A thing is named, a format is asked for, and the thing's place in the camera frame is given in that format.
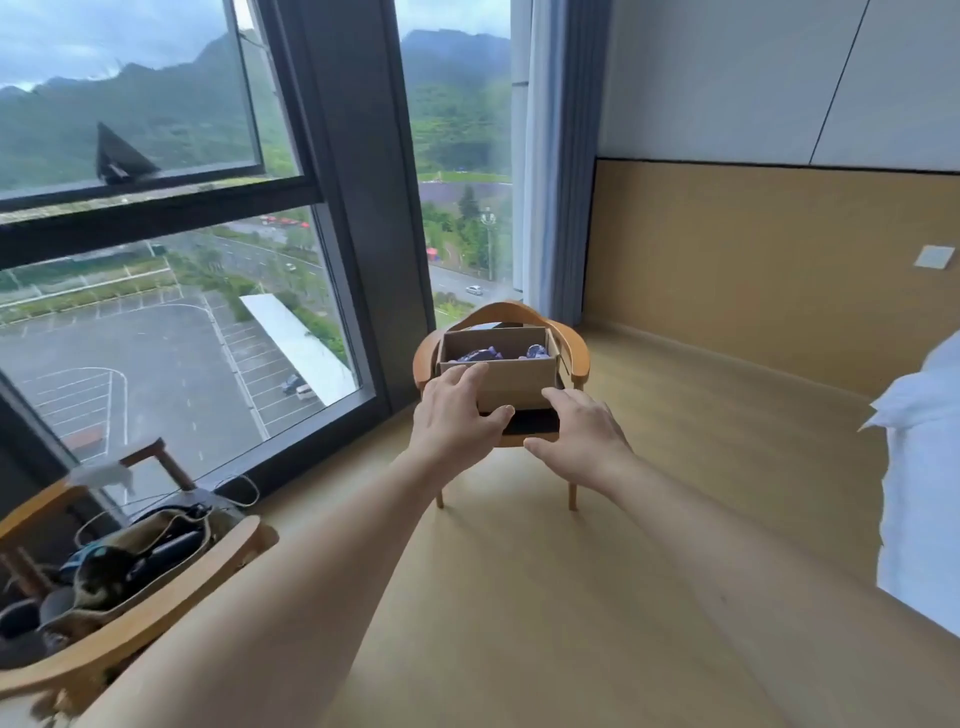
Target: wooden floor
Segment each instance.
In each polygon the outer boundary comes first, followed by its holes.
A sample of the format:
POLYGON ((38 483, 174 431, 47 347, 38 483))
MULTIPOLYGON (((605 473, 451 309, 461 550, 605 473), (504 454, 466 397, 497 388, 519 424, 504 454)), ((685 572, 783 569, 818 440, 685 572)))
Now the wooden floor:
MULTIPOLYGON (((872 581, 882 432, 868 403, 590 329, 587 391, 635 450, 872 581)), ((406 445, 402 416, 271 497, 282 533, 406 445)), ((607 501, 497 450, 414 534, 324 728, 780 726, 653 545, 607 501)))

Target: hand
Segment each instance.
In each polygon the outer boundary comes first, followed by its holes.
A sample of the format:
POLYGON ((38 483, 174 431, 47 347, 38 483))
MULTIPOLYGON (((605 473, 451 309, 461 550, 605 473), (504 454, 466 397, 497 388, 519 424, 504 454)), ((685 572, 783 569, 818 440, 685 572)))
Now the hand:
POLYGON ((560 438, 551 443, 528 437, 523 446, 567 482, 612 497, 606 473, 636 456, 610 408, 576 389, 547 387, 543 396, 560 415, 560 438))
POLYGON ((487 417, 477 412, 477 389, 490 364, 452 367, 427 382, 414 410, 410 451, 430 462, 444 485, 484 459, 496 446, 514 409, 498 407, 487 417))

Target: bed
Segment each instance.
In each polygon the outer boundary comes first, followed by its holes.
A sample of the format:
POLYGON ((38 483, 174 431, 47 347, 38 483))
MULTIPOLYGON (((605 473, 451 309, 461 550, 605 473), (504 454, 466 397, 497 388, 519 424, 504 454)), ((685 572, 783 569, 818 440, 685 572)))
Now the bed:
POLYGON ((960 331, 873 407, 890 455, 876 583, 960 635, 960 331))

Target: curtain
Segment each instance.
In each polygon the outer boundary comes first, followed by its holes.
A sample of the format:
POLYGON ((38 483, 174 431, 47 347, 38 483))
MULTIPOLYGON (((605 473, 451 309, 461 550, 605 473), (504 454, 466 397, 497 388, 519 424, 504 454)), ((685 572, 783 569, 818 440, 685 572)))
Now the curtain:
POLYGON ((575 326, 611 0, 534 0, 523 165, 524 301, 575 326))

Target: car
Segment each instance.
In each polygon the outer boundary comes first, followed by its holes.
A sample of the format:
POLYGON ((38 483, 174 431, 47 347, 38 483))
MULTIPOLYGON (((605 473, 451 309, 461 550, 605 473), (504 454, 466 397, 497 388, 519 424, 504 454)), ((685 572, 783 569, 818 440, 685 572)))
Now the car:
POLYGON ((281 391, 285 395, 292 395, 294 392, 297 391, 297 387, 301 387, 304 384, 306 384, 306 382, 303 381, 302 376, 293 374, 288 376, 286 380, 283 382, 283 388, 281 391))

